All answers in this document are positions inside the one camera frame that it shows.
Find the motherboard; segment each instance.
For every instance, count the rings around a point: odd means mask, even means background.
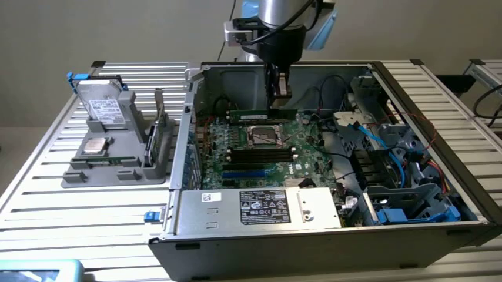
[[[334,187],[331,160],[314,148],[315,116],[232,111],[208,119],[201,138],[203,189]]]

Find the power supply label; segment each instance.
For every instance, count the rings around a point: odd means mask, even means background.
[[[286,190],[240,191],[243,225],[291,223]]]

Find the metal slat surface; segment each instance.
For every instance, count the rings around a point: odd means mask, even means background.
[[[474,170],[498,164],[491,143],[471,123],[462,119],[447,97],[431,90],[435,82],[408,61],[386,63],[391,74],[432,120],[439,134],[451,143]],[[177,80],[185,69],[179,63],[108,63],[103,75],[129,79],[137,93],[136,106],[152,114],[156,85],[173,86],[164,93],[169,116],[181,111],[185,88]],[[159,225],[144,225],[144,212],[165,204],[168,183],[148,187],[117,186],[63,189],[61,172],[87,132],[87,112],[73,100],[67,114],[55,123],[53,134],[35,154],[31,169],[16,183],[1,207],[0,259],[76,258],[87,272],[85,281],[169,281],[168,275],[144,245],[159,232]],[[482,176],[479,182],[502,204],[502,176]],[[246,281],[422,281],[493,282],[502,278],[502,237],[482,247],[462,248],[424,269],[371,271],[268,278]]]

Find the teal object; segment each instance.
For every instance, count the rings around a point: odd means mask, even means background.
[[[0,260],[0,281],[81,282],[79,260]]]
[[[244,0],[242,5],[242,17],[252,18],[258,16],[259,0]]]

